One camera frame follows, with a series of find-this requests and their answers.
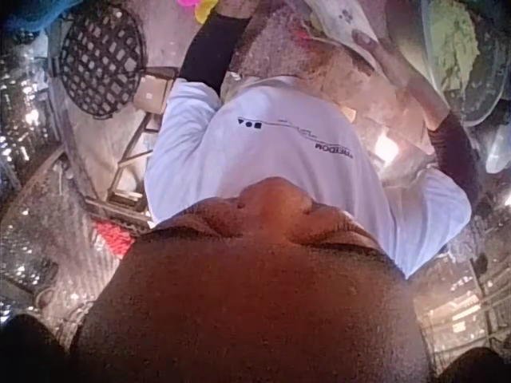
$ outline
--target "black undershirt sleeve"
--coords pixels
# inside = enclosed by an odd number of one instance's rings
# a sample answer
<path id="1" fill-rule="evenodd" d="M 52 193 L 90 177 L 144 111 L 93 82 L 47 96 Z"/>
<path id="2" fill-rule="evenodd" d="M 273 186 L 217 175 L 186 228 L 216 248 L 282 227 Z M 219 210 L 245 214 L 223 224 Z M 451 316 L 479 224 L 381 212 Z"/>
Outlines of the black undershirt sleeve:
<path id="1" fill-rule="evenodd" d="M 213 10 L 188 47 L 179 77 L 202 82 L 220 95 L 234 48 L 249 21 L 222 16 Z"/>
<path id="2" fill-rule="evenodd" d="M 437 154 L 438 167 L 463 189 L 474 207 L 481 191 L 476 153 L 459 119 L 449 113 L 437 130 L 428 132 Z"/>

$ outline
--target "red fabric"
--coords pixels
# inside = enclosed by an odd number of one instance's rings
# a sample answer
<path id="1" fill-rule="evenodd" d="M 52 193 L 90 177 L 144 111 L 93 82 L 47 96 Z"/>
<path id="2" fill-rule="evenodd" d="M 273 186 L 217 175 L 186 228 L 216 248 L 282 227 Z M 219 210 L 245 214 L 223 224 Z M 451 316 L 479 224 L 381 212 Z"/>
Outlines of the red fabric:
<path id="1" fill-rule="evenodd" d="M 133 237 L 124 228 L 108 221 L 96 221 L 97 232 L 105 239 L 110 250 L 119 259 L 123 259 L 132 243 Z"/>

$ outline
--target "white sleeve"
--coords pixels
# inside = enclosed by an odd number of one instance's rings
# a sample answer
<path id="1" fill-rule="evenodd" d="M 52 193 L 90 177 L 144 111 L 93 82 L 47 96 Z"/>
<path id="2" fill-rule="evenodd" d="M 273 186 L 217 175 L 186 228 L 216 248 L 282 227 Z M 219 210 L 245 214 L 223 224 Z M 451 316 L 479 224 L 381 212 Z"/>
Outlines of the white sleeve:
<path id="1" fill-rule="evenodd" d="M 465 192 L 444 173 L 429 168 L 406 188 L 386 188 L 394 219 L 389 256 L 410 277 L 470 221 Z"/>
<path id="2" fill-rule="evenodd" d="M 155 223 L 161 221 L 160 213 L 168 206 L 174 183 L 179 179 L 183 182 L 182 172 L 186 172 L 187 163 L 192 160 L 209 121 L 219 108 L 218 95 L 206 84 L 184 79 L 174 82 L 153 157 L 145 173 L 145 192 Z"/>

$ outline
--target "cardboard box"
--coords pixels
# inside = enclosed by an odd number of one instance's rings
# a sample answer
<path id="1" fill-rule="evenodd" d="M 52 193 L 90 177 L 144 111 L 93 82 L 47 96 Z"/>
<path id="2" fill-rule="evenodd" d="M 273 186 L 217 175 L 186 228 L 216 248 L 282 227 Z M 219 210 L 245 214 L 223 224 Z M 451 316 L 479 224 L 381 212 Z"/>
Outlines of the cardboard box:
<path id="1" fill-rule="evenodd" d="M 137 92 L 133 98 L 135 108 L 149 113 L 162 114 L 167 105 L 167 97 L 172 88 L 173 80 L 166 80 L 146 74 L 141 78 Z"/>

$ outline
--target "white t-shirt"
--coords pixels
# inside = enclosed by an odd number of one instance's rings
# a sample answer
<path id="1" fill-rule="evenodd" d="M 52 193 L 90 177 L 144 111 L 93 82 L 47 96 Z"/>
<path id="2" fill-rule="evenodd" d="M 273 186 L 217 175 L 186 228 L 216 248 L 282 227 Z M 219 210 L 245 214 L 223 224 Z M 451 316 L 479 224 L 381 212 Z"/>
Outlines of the white t-shirt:
<path id="1" fill-rule="evenodd" d="M 406 277 L 471 215 L 466 194 L 437 169 L 406 188 L 384 188 L 339 108 L 287 77 L 250 85 L 225 105 L 205 84 L 178 79 L 145 174 L 154 222 L 270 176 L 351 213 Z"/>

